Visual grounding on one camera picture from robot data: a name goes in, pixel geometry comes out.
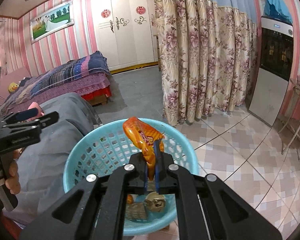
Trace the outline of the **left hand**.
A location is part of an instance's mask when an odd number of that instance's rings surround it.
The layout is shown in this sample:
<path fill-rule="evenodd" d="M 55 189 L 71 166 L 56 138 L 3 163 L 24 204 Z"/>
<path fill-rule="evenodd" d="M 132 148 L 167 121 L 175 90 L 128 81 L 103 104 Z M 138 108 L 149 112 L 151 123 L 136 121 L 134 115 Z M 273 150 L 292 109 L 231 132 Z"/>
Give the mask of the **left hand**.
<path fill-rule="evenodd" d="M 19 174 L 18 174 L 18 165 L 16 159 L 20 157 L 20 150 L 14 150 L 13 152 L 13 161 L 9 167 L 9 177 L 5 181 L 6 187 L 9 189 L 10 193 L 16 195 L 20 192 L 21 185 L 19 183 Z"/>

